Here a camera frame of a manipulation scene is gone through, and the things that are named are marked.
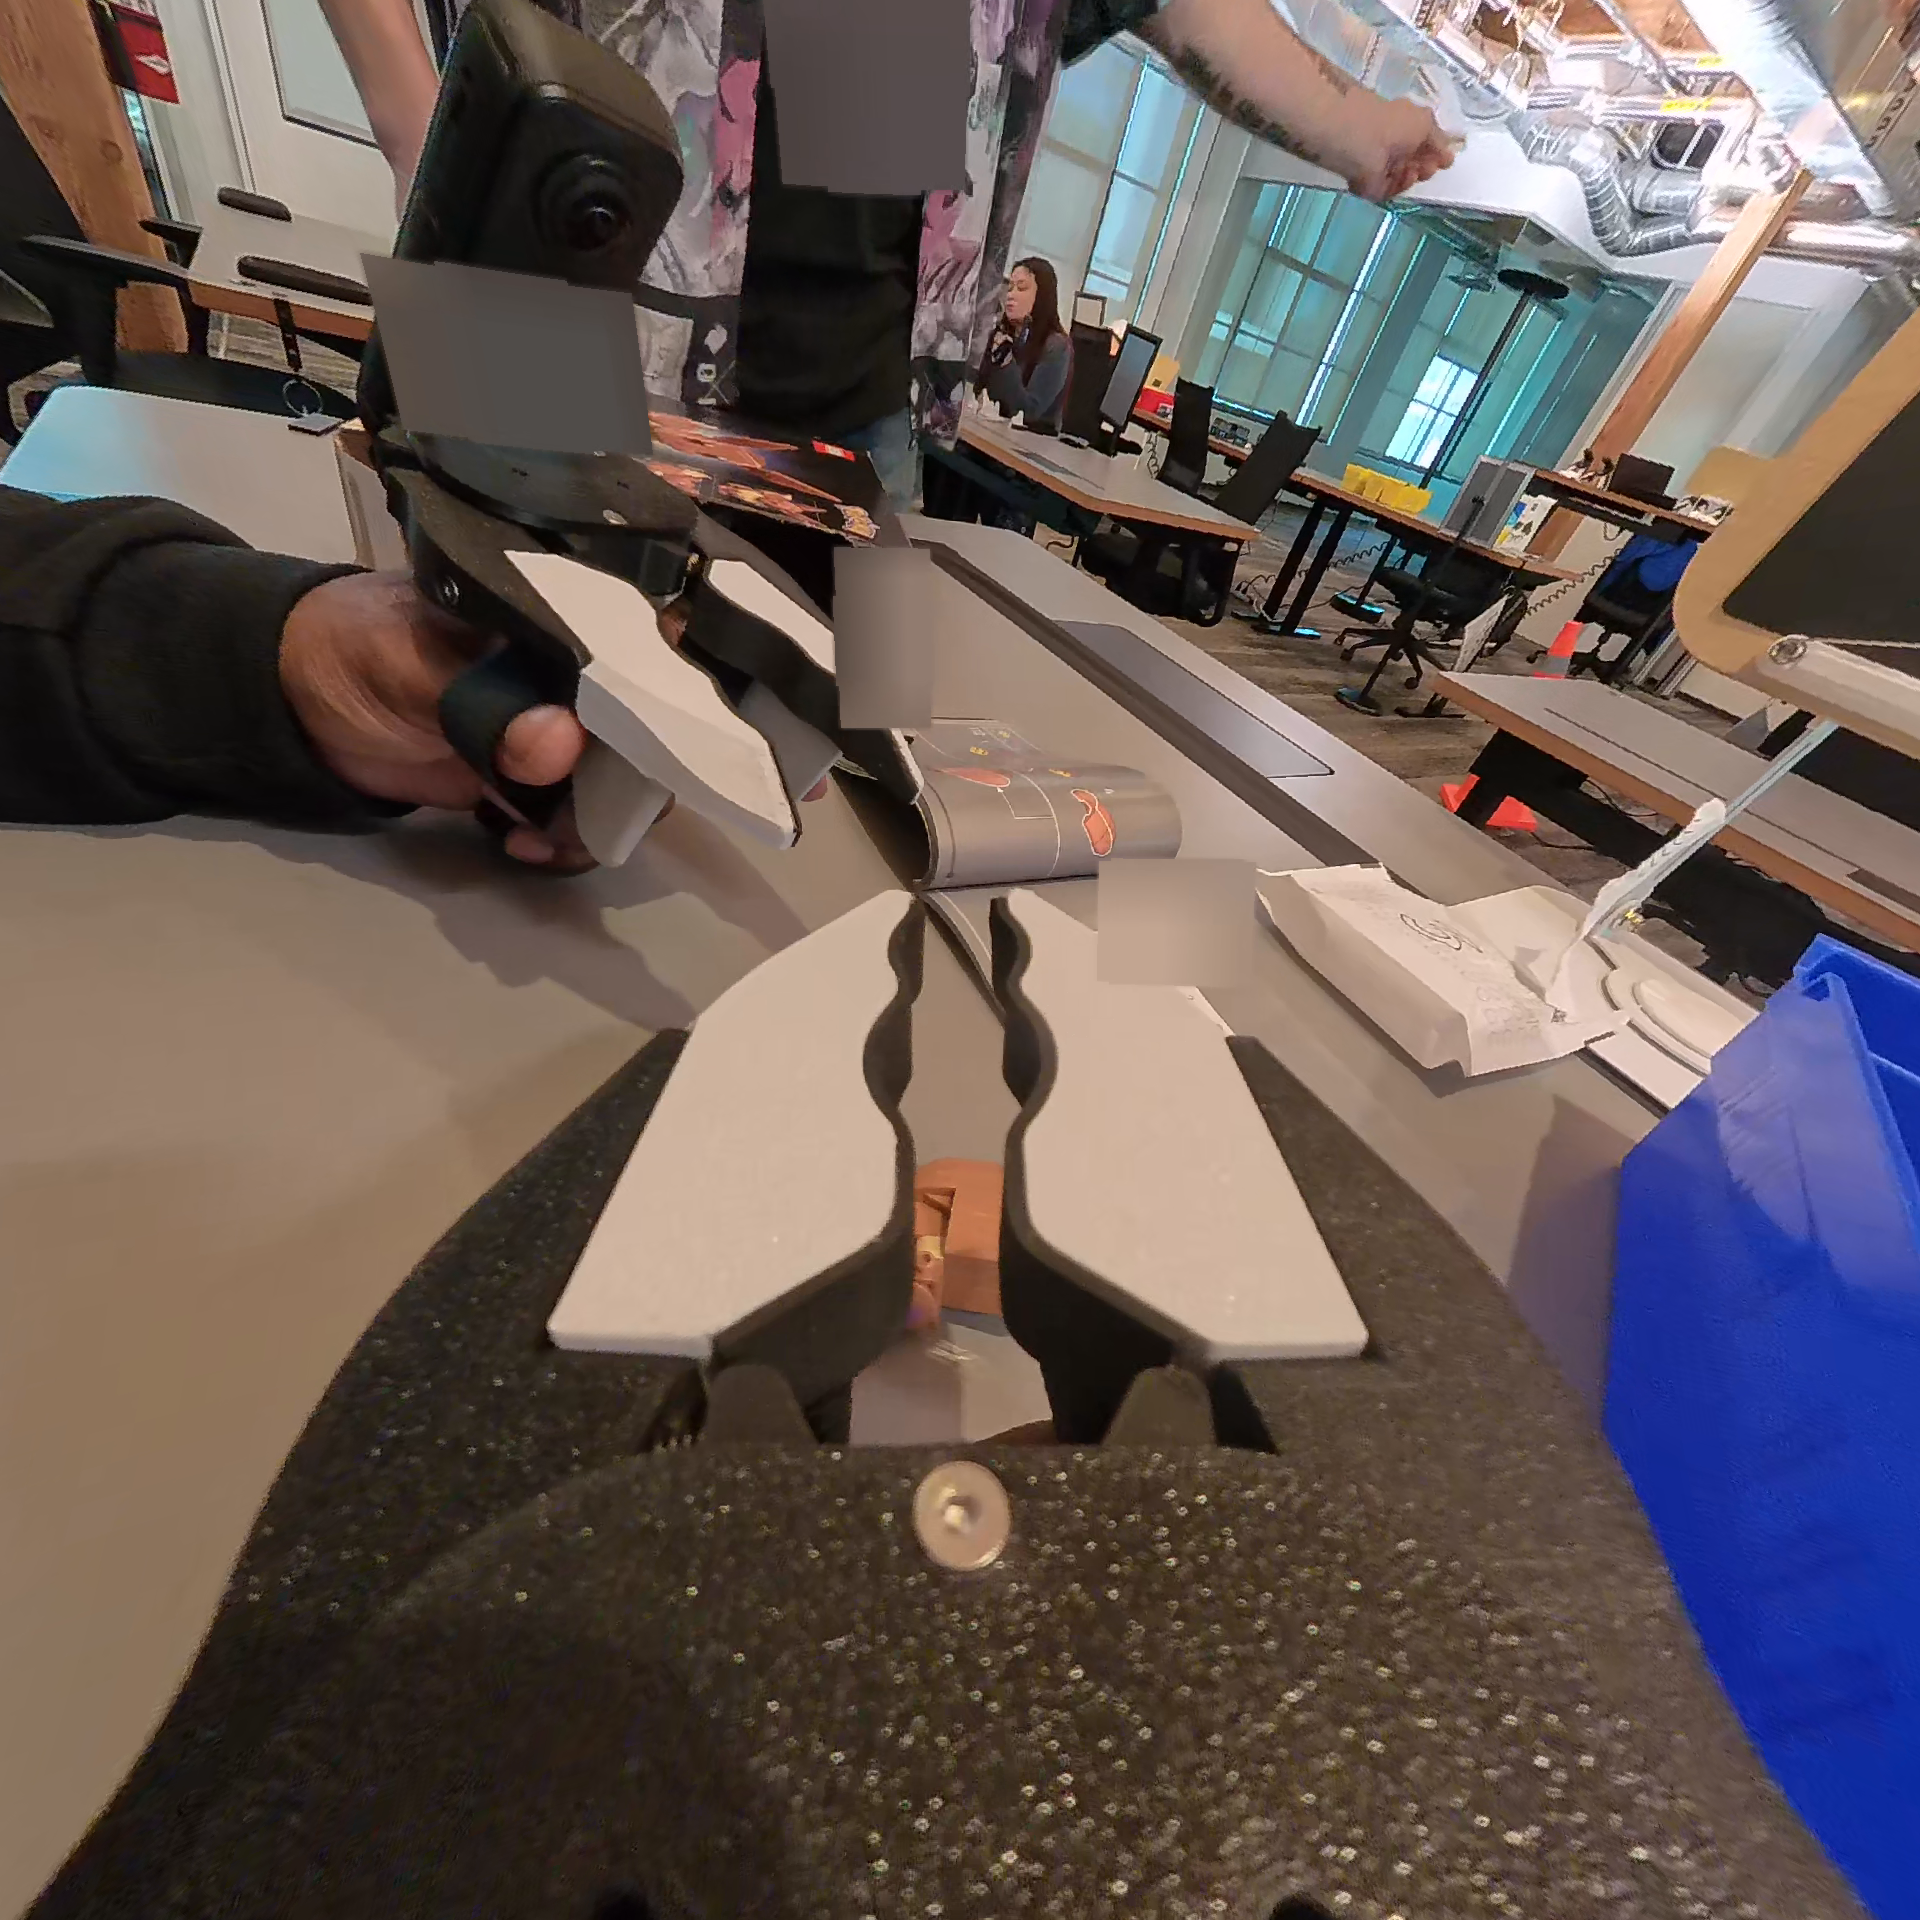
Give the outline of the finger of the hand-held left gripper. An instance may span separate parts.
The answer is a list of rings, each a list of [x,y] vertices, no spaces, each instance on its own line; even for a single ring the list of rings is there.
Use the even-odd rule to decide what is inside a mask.
[[[773,749],[794,801],[843,755],[834,633],[797,596],[737,558],[697,577],[697,658]]]
[[[689,809],[791,848],[800,822],[770,743],[660,631],[643,590],[561,554],[508,558],[586,654],[575,697],[586,734]]]

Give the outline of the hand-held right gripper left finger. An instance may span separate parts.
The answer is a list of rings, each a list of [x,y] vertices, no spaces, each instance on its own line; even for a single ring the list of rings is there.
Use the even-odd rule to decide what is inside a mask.
[[[915,1284],[924,911],[881,891],[709,1003],[563,1287],[561,1349],[871,1361]]]

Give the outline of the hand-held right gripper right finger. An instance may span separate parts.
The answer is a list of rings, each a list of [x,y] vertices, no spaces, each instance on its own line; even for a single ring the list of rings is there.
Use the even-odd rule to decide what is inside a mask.
[[[1233,1036],[1179,985],[1098,976],[1041,890],[994,901],[1005,1145],[1001,1304],[1044,1363],[1142,1335],[1201,1363],[1347,1359],[1366,1323]]]

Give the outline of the small brown brick piece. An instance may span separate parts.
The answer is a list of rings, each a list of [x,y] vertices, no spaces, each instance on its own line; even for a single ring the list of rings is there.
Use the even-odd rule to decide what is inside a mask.
[[[1003,1317],[1003,1181],[1003,1163],[986,1159],[917,1168],[910,1332],[930,1332],[945,1311]]]

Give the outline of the large blue storage bin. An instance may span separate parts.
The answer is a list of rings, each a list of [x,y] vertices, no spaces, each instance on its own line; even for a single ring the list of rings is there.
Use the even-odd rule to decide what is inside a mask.
[[[1621,1168],[1607,1438],[1709,1663],[1919,1912],[1919,981],[1820,936]]]

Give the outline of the grey desk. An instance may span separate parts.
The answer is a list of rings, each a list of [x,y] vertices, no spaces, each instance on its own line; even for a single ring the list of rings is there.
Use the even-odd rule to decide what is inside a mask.
[[[66,388],[5,477],[350,560],[332,441]],[[787,852],[665,822],[613,873],[467,820],[5,827],[5,1915],[172,1704],[326,1383],[447,1227],[654,1030],[895,873],[844,791]],[[1618,1165],[1586,1060],[1420,1078],[1291,951],[1217,999],[1433,1202],[1598,1422]]]

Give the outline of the person's left hand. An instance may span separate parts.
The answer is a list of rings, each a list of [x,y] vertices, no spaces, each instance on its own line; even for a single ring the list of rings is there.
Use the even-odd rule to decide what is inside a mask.
[[[440,700],[492,640],[432,605],[400,572],[352,573],[304,594],[281,636],[282,693],[317,755],[350,788],[382,804],[474,812],[506,804],[449,742]],[[578,718],[533,705],[506,726],[496,771],[529,788],[569,780],[588,746]],[[584,873],[599,861],[571,799],[550,824],[521,820],[502,840],[519,861]]]

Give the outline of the cardboard box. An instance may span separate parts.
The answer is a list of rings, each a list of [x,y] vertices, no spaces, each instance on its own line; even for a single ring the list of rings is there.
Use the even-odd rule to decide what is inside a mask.
[[[822,611],[832,610],[841,550],[908,547],[865,449],[723,411],[652,409],[648,430],[651,469]]]

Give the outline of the grey instruction booklet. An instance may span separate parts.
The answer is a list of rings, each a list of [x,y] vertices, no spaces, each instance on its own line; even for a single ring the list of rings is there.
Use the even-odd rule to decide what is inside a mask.
[[[997,718],[846,729],[836,773],[895,875],[921,891],[1090,878],[1172,857],[1179,804],[1132,765],[1041,748]]]

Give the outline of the long wooden table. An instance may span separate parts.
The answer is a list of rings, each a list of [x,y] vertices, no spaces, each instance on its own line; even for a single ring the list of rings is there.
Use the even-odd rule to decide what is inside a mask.
[[[1134,457],[1070,445],[1023,423],[965,411],[954,444],[922,451],[922,512],[981,522],[990,507],[1084,543],[1110,522],[1132,540],[1107,582],[1141,611],[1201,625],[1224,620],[1257,525],[1151,475]]]

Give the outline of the light grey table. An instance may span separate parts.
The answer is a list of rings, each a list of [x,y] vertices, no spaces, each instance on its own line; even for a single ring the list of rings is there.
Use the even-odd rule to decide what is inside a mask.
[[[1179,855],[1383,866],[1447,906],[1535,886],[1580,899],[1043,543],[902,524],[942,575],[929,602],[933,719],[994,718],[1043,749],[1151,776],[1179,808]]]

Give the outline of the wood-framed black panel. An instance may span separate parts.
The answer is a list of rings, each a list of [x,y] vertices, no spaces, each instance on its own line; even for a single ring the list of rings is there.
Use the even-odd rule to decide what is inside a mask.
[[[1674,598],[1693,659],[1919,755],[1919,318],[1765,462]]]

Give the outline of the wooden beam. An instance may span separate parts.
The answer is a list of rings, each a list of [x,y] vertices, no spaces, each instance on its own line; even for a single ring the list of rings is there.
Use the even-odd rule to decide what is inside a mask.
[[[1753,194],[1659,336],[1637,359],[1633,377],[1596,425],[1590,451],[1605,464],[1631,454],[1672,388],[1709,341],[1758,260],[1780,235],[1813,186],[1805,165],[1777,190]]]

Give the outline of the silver ventilation duct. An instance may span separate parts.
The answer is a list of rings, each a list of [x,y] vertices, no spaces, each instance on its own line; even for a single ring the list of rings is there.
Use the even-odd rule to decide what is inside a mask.
[[[1806,178],[1773,251],[1916,285],[1914,2],[1385,3],[1475,125],[1578,181],[1608,255],[1717,243]]]

